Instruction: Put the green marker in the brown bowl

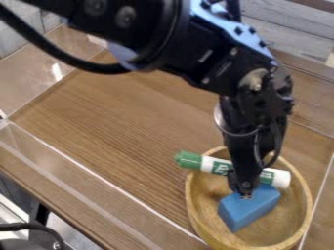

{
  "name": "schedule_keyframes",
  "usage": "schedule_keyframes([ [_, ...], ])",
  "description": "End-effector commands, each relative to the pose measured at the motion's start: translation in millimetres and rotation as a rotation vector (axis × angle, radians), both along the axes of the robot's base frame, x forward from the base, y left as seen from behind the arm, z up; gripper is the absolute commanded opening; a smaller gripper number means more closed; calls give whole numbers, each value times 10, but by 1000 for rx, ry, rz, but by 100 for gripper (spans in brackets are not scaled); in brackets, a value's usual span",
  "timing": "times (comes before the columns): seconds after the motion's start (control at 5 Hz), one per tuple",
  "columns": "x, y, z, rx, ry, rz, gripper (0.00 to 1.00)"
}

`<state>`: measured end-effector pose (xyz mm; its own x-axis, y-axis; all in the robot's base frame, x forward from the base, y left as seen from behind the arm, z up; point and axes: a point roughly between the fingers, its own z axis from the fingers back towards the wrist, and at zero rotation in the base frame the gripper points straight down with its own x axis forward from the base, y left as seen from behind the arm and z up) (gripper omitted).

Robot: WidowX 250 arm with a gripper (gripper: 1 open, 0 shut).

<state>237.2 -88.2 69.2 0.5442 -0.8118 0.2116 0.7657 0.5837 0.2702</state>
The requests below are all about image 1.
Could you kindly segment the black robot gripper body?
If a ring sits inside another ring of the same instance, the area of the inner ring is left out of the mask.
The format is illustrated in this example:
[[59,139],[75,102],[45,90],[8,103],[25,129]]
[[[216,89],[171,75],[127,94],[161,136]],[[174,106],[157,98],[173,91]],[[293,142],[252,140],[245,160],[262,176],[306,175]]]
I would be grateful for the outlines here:
[[[244,140],[252,140],[252,148],[253,148],[253,157],[254,161],[260,166],[273,166],[274,163],[277,162],[281,151],[282,151],[282,145],[284,145],[284,137],[286,133],[286,124],[281,126],[278,122],[273,122],[268,126],[258,126],[253,131],[246,132],[246,133],[233,133],[232,131],[228,130],[228,125],[226,121],[224,118],[224,113],[221,110],[221,107],[214,108],[214,122],[217,127],[220,128],[222,135],[226,137],[230,137],[233,139],[244,139]],[[261,143],[261,138],[269,135],[273,137],[274,140],[274,155],[272,156],[272,159],[269,162],[265,162],[261,159],[261,153],[260,153],[260,143]]]

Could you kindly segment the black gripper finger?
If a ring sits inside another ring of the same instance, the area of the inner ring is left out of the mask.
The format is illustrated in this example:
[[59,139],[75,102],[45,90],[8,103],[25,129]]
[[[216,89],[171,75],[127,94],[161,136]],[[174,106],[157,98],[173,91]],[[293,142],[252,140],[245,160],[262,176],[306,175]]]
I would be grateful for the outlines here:
[[241,197],[250,198],[260,185],[260,173],[262,171],[262,159],[246,149],[230,149],[233,169],[229,171],[229,188]]

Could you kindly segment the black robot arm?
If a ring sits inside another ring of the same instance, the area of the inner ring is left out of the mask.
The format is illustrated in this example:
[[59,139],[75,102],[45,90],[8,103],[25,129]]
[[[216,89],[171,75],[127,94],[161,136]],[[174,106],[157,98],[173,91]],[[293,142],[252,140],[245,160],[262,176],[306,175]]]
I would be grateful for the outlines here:
[[256,29],[241,0],[21,0],[102,38],[117,62],[89,62],[62,50],[0,3],[0,21],[45,53],[99,74],[165,71],[220,97],[216,123],[234,169],[230,188],[249,196],[281,154],[296,100],[294,82]]

